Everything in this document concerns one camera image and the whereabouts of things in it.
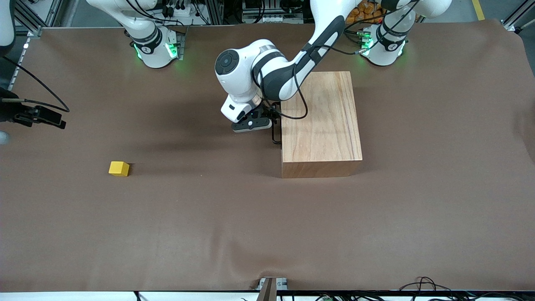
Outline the grey electronics box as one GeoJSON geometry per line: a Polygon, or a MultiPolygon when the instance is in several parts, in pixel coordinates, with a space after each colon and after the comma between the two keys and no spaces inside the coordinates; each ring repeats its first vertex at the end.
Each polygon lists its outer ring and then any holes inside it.
{"type": "Polygon", "coordinates": [[[302,0],[235,0],[236,19],[242,23],[282,23],[302,17],[302,0]]]}

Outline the metal table clamp bracket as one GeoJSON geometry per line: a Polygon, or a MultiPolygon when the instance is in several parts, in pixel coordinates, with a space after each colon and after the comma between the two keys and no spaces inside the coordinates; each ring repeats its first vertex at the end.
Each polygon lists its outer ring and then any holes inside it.
{"type": "Polygon", "coordinates": [[[259,291],[256,301],[280,301],[279,290],[288,290],[287,278],[262,278],[257,286],[259,291]]]}

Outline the yellow wooden block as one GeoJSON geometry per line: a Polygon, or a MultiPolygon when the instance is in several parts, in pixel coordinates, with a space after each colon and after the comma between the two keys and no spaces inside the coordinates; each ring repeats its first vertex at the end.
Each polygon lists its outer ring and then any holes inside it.
{"type": "Polygon", "coordinates": [[[110,162],[108,174],[118,177],[127,177],[129,175],[130,165],[124,161],[110,162]]]}

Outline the aluminium frame rail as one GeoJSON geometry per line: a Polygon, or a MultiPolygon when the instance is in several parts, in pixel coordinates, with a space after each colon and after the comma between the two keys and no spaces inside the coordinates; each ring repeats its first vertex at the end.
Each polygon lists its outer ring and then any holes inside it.
{"type": "Polygon", "coordinates": [[[503,27],[510,32],[521,32],[535,22],[535,19],[527,22],[525,25],[517,27],[516,23],[520,21],[525,15],[535,8],[535,0],[523,0],[522,4],[518,6],[506,19],[502,20],[503,27]]]}
{"type": "Polygon", "coordinates": [[[40,38],[45,28],[69,27],[80,0],[15,0],[15,30],[40,38]]]}

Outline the orange bag pile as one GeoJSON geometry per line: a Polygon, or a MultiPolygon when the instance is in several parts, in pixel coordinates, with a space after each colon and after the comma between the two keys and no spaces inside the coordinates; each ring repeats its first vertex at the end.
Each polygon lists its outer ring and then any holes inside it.
{"type": "Polygon", "coordinates": [[[377,18],[368,22],[380,23],[382,21],[380,15],[383,15],[386,12],[387,10],[376,0],[361,0],[359,4],[350,11],[348,17],[346,17],[345,23],[349,25],[350,23],[373,17],[377,18]]]}

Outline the brown table cover mat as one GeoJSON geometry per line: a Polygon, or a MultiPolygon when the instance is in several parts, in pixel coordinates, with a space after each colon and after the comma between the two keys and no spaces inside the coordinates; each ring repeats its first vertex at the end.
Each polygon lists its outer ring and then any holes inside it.
{"type": "Polygon", "coordinates": [[[119,28],[53,28],[23,66],[64,130],[0,123],[0,291],[535,290],[535,77],[497,20],[420,23],[394,65],[350,71],[363,162],[281,179],[270,131],[236,134],[216,57],[260,38],[293,57],[313,25],[190,28],[146,67],[119,28]],[[110,162],[130,165],[127,177],[110,162]]]}

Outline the wooden cabinet box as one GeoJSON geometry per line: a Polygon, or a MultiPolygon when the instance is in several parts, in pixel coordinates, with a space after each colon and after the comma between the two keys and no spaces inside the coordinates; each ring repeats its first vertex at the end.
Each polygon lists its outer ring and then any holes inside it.
{"type": "Polygon", "coordinates": [[[301,91],[281,103],[282,177],[353,175],[362,147],[350,72],[312,72],[301,91]]]}

